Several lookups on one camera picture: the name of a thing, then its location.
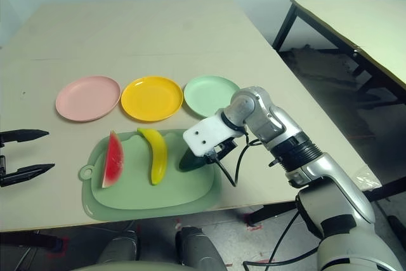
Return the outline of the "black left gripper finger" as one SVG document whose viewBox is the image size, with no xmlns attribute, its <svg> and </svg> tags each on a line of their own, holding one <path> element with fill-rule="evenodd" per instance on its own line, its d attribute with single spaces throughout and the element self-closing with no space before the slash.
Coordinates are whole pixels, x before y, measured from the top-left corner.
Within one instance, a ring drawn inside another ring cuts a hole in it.
<svg viewBox="0 0 406 271">
<path fill-rule="evenodd" d="M 26 142 L 49 135 L 47 131 L 40 129 L 17 129 L 1 132 L 1 143 Z"/>
<path fill-rule="evenodd" d="M 6 173 L 5 167 L 1 167 L 1 187 L 7 187 L 17 183 L 31 180 L 53 168 L 55 164 L 36 164 L 16 170 L 14 173 Z"/>
</svg>

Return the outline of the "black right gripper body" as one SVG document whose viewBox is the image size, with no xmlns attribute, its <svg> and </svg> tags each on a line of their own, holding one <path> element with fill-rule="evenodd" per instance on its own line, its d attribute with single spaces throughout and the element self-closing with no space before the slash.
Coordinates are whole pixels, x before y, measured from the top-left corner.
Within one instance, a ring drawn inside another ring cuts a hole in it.
<svg viewBox="0 0 406 271">
<path fill-rule="evenodd" d="M 237 147 L 237 144 L 233 139 L 226 139 L 220 144 L 216 145 L 207 153 L 207 158 L 211 161 L 220 161 L 226 155 L 228 155 L 233 149 Z"/>
</svg>

